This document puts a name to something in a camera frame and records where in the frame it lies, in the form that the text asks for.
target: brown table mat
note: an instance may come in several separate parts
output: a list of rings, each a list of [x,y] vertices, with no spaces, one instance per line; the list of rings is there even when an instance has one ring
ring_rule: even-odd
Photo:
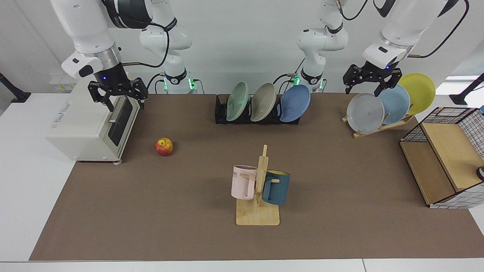
[[[426,207],[398,145],[416,122],[353,139],[351,97],[313,94],[293,126],[216,125],[212,95],[151,95],[121,165],[76,163],[30,260],[484,257],[469,211]],[[232,166],[263,144],[291,173],[281,225],[237,226]]]

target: label on toaster oven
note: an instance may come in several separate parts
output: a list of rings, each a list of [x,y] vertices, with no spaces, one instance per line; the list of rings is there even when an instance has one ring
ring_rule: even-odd
[[[64,105],[64,107],[59,111],[59,113],[56,115],[54,121],[52,122],[52,124],[50,125],[50,130],[55,130],[60,121],[62,121],[62,118],[64,118],[64,115],[65,113],[67,112],[67,110],[71,107],[71,101],[67,101]]]

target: light blue plate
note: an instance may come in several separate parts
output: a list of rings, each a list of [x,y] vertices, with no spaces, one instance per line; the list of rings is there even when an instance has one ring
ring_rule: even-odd
[[[410,96],[400,85],[393,89],[386,89],[378,96],[385,108],[385,116],[390,114],[383,124],[390,125],[402,120],[410,109]]]
[[[281,97],[282,122],[292,122],[301,117],[306,112],[311,102],[311,92],[304,85],[296,85],[287,90]]]

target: mug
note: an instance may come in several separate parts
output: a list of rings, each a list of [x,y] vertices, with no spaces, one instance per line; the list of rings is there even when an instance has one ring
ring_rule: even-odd
[[[289,173],[278,170],[267,170],[262,200],[274,205],[284,205],[289,189]]]
[[[232,174],[232,196],[238,199],[253,199],[257,168],[236,165]]]

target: red apple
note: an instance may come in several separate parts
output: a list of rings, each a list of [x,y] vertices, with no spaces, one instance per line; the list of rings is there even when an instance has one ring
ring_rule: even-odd
[[[154,144],[154,150],[162,156],[170,156],[173,151],[173,143],[168,138],[161,138]]]

